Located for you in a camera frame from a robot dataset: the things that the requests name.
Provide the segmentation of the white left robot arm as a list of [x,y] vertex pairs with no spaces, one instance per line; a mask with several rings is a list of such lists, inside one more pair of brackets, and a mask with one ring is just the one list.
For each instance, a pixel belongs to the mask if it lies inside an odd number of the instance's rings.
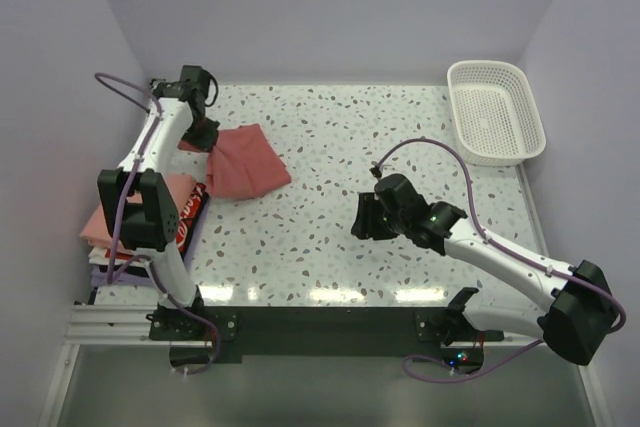
[[178,80],[140,92],[147,99],[144,126],[118,167],[102,170],[97,180],[111,246],[130,250],[157,289],[158,304],[148,317],[151,339],[215,345],[217,329],[177,246],[181,210],[165,172],[180,142],[198,152],[213,150],[219,124],[206,110],[217,99],[218,83],[203,67],[185,65]]

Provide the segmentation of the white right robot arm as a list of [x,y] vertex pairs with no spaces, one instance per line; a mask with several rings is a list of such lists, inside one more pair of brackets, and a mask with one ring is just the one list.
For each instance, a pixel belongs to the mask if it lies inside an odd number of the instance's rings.
[[502,331],[540,340],[564,360],[585,366],[626,319],[597,265],[572,266],[513,244],[452,204],[427,202],[402,174],[359,193],[351,233],[360,240],[404,237],[478,268],[528,299],[527,307],[485,303],[478,288],[462,288],[435,324],[445,345],[476,332]]

